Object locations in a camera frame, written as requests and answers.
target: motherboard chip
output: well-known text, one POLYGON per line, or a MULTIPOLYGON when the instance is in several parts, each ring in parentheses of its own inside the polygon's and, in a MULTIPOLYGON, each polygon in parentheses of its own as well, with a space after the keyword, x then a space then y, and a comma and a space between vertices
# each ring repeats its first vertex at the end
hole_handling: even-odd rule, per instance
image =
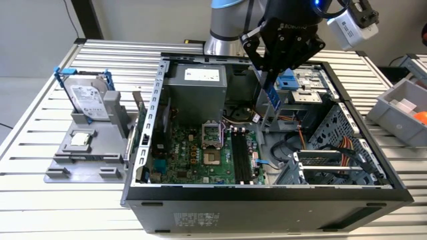
POLYGON ((176 172, 176 177, 177 178, 187 178, 187 171, 177 171, 176 172))

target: white wall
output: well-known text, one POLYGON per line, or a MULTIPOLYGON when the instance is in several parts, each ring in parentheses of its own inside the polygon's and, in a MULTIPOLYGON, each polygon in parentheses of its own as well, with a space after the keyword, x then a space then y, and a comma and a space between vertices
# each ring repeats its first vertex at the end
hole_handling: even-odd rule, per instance
MULTIPOLYGON (((339 7, 333 1, 331 11, 339 7)), ((369 0, 379 11, 379 35, 356 49, 376 64, 405 53, 424 53, 420 32, 427 23, 427 0, 369 0)), ((93 0, 105 38, 132 42, 181 43, 209 36, 211 0, 93 0)), ((325 22, 319 35, 327 49, 339 50, 325 22)))
POLYGON ((0 77, 46 78, 76 37, 62 0, 0 0, 0 77))
POLYGON ((105 39, 183 43, 209 36, 211 0, 92 0, 105 39))

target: blue latch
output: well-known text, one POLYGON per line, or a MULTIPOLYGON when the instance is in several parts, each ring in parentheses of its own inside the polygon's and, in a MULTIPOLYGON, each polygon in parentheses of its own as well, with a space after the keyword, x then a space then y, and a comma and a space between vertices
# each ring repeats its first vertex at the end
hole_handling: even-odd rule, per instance
POLYGON ((276 112, 279 110, 281 101, 280 101, 280 97, 279 97, 279 94, 276 92, 276 89, 275 89, 275 86, 272 83, 269 84, 269 86, 267 87, 267 89, 264 91, 267 93, 267 97, 268 97, 269 103, 272 105, 273 112, 276 112))
POLYGON ((281 90, 297 90, 300 88, 299 81, 295 78, 293 71, 288 68, 277 77, 279 88, 281 90))

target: green circuit board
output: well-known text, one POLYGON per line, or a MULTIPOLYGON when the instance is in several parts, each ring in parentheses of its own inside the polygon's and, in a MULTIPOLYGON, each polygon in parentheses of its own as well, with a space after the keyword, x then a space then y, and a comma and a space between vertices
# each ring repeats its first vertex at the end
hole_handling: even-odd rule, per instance
MULTIPOLYGON (((172 129, 172 147, 165 159, 165 174, 161 174, 160 182, 163 184, 236 184, 229 130, 224 132, 223 139, 224 143, 220 150, 203 149, 201 128, 176 126, 172 129)), ((248 145, 253 146, 253 143, 256 145, 253 132, 245 135, 245 140, 248 145)), ((252 165, 249 150, 247 154, 247 164, 252 165)), ((253 184, 264 184, 261 168, 259 168, 259 176, 253 177, 252 181, 253 184)))

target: orange object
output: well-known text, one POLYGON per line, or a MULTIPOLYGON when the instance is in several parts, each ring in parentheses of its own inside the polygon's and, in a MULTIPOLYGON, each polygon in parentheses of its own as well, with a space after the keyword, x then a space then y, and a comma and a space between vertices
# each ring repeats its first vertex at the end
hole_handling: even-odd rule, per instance
POLYGON ((427 124, 427 111, 416 113, 413 118, 416 118, 423 124, 427 124))

